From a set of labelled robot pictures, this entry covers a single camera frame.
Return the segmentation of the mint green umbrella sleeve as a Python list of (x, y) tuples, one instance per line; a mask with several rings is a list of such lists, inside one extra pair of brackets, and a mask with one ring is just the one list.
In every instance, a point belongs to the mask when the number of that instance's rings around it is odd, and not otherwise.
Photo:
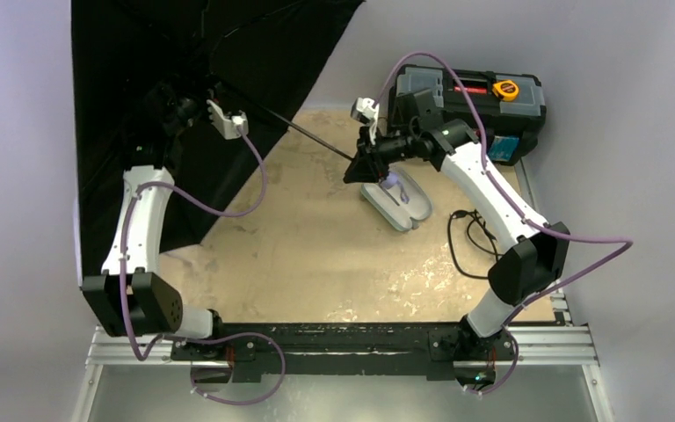
[(390, 169), (377, 184), (362, 184), (360, 193), (397, 231), (417, 229), (433, 211), (432, 201), (402, 167)]

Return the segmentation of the lavender umbrella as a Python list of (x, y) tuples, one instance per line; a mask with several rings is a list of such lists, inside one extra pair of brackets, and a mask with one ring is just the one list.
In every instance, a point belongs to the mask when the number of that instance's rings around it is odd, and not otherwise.
[(287, 131), (364, 1), (74, 1), (81, 274), (113, 245), (123, 174), (167, 165), (224, 209)]

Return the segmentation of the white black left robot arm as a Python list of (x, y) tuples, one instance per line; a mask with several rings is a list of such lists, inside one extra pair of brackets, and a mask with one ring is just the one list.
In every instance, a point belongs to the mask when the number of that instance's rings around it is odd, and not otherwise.
[(207, 113), (210, 88), (194, 95), (159, 83), (137, 100), (120, 130), (122, 203), (112, 245), (81, 291), (105, 332), (208, 338), (217, 314), (185, 305), (159, 274), (163, 221), (181, 163), (179, 136)]

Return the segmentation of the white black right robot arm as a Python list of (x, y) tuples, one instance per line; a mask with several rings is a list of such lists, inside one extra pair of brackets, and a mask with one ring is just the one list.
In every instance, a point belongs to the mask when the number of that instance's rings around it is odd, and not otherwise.
[(412, 117), (393, 135), (379, 129), (380, 106), (357, 98), (351, 116), (361, 123), (357, 151), (345, 171), (346, 184), (360, 191), (397, 230), (426, 219), (432, 204), (420, 186), (391, 164), (420, 158), (452, 180), (490, 226), (501, 257), (488, 271), (489, 288), (458, 325), (458, 351), (491, 347), (517, 307), (552, 286), (561, 276), (569, 243), (568, 228), (550, 225), (511, 188), (487, 158), (475, 131), (460, 119), (445, 121), (428, 89), (405, 95)]

